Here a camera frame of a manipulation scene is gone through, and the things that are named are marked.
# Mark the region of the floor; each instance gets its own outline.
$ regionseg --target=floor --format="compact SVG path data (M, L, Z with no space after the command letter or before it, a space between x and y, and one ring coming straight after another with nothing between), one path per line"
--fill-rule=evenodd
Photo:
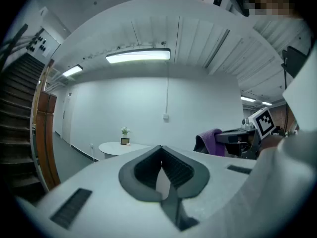
M60 182L66 181L84 167L93 163L93 161L71 148L56 133L53 133L53 150Z

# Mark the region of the small picture frame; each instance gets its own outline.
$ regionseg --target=small picture frame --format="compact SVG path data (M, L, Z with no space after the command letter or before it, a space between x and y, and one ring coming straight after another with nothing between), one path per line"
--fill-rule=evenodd
M130 143L130 138L121 138L121 145L126 145Z

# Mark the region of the staircase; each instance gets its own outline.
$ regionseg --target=staircase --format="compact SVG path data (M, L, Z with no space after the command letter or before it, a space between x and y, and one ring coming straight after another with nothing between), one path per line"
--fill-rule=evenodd
M45 194L32 159L29 129L43 68L26 53L0 74L0 172L11 192L31 203Z

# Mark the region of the round white table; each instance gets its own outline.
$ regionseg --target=round white table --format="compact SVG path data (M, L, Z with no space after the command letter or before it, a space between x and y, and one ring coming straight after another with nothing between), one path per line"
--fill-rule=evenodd
M147 148L149 145L140 145L131 143L130 145L121 145L120 142L107 142L99 146L99 150L110 155L122 155L135 150Z

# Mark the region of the ceiling light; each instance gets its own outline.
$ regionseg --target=ceiling light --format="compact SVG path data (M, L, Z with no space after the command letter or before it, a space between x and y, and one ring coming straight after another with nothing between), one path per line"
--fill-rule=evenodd
M141 49L107 55L110 63L136 60L169 60L170 49Z
M267 105L267 106L272 106L272 104L271 103L269 103L269 102L266 102L266 101L263 101L263 102L261 102L262 104L264 104L264 105Z
M241 100L243 100L243 101L250 101L250 102L256 101L255 99L247 98L247 97L244 97L244 96L241 96Z
M75 74L75 73L78 73L78 72L80 72L80 71L82 71L82 70L83 70L83 67L82 67L82 66L76 65L76 66L73 67L72 69L69 69L68 71L65 71L65 72L63 73L63 75L64 75L65 77L68 77L68 76L70 76L70 75L72 75L72 74Z

